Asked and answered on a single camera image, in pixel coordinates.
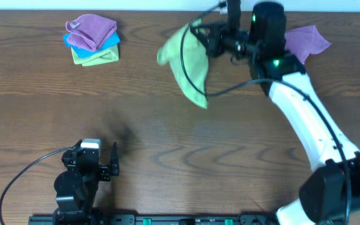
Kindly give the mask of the light green microfiber cloth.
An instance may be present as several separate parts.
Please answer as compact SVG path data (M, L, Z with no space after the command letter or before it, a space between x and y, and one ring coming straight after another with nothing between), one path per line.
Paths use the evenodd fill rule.
M208 108L204 94L209 61L205 47L188 25L176 31L158 50L157 63L169 64L183 94L200 108Z

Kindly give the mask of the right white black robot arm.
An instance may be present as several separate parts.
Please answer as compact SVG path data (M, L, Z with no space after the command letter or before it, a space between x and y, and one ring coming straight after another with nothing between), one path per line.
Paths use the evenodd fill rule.
M240 30L239 1L224 1L226 21L190 22L189 31L207 55L224 52L246 59L250 84L259 84L301 141L312 170L298 198L276 211L278 224L347 224L360 211L360 150L334 122L316 94L306 68L285 48L281 4L257 3L249 31Z

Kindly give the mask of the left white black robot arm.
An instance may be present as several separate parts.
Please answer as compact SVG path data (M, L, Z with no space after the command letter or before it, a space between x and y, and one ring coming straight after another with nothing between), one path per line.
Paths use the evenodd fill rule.
M67 171L54 182L58 209L54 224L108 224L101 210L93 207L100 182L119 175L117 144L114 143L109 164L100 164L101 141L84 139L65 150L62 163Z

